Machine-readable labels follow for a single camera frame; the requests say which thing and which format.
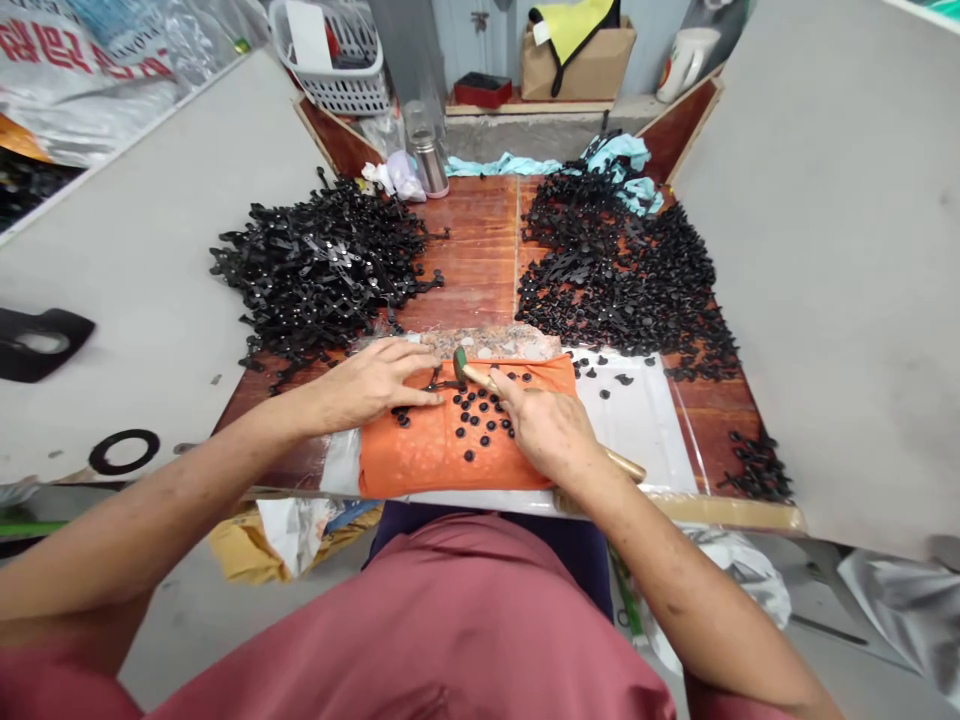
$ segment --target white mug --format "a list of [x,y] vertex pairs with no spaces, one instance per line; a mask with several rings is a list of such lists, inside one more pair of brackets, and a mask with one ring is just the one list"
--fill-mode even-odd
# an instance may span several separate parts
[[720,33],[713,28],[688,28],[678,32],[667,64],[663,66],[657,100],[672,103],[689,90],[719,41]]

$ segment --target black rubber part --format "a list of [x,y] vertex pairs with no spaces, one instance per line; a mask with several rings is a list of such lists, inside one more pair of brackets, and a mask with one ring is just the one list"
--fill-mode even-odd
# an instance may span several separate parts
[[[126,465],[111,465],[107,461],[107,451],[118,442],[132,440],[134,438],[147,443],[147,449],[143,455],[138,460],[134,460],[132,463],[127,463]],[[159,451],[160,438],[157,437],[155,432],[150,432],[149,430],[124,430],[97,443],[93,450],[90,451],[90,457],[87,459],[87,463],[101,475],[126,475],[128,472],[142,468],[153,460]]]

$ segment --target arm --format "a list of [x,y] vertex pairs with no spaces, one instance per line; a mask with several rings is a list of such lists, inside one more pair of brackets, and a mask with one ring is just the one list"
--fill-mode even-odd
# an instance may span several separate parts
[[427,347],[379,340],[97,505],[0,569],[0,587],[15,589],[0,593],[0,646],[109,644],[108,618],[127,617],[135,605],[133,622],[121,623],[122,661],[154,587],[271,464],[304,438],[357,427],[391,407],[441,402],[402,384],[439,363]]
[[614,545],[688,672],[801,720],[842,718],[766,613],[606,457],[579,400],[490,374],[521,450]]

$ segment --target person's left hand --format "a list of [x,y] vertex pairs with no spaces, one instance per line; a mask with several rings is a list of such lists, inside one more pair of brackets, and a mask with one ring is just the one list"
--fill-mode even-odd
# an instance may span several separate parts
[[443,398],[407,387],[403,381],[418,370],[440,365],[425,345],[402,338],[383,338],[323,377],[275,398],[284,414],[295,413],[304,436],[326,435],[366,425],[390,408],[440,405]]

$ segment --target tool handle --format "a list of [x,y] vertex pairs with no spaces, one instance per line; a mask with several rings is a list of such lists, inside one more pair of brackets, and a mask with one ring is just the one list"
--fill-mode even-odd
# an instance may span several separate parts
[[[492,377],[490,377],[489,375],[484,375],[482,372],[480,372],[479,370],[477,370],[475,367],[471,365],[463,366],[463,374],[466,375],[468,378],[470,378],[470,380],[472,380],[473,382],[477,383],[477,385],[481,385],[482,387],[485,387],[488,391],[492,393],[500,392],[500,388],[497,387],[497,383],[494,382]],[[627,460],[625,457],[623,457],[623,455],[620,455],[619,453],[615,453],[613,450],[611,450],[608,447],[604,447],[603,449],[606,451],[607,456],[611,460],[613,460],[613,462],[615,462],[620,467],[621,470],[627,473],[627,475],[629,475],[631,478],[636,480],[638,483],[643,482],[646,479],[647,471],[644,470],[639,465],[637,465],[635,462],[631,462],[630,460]]]

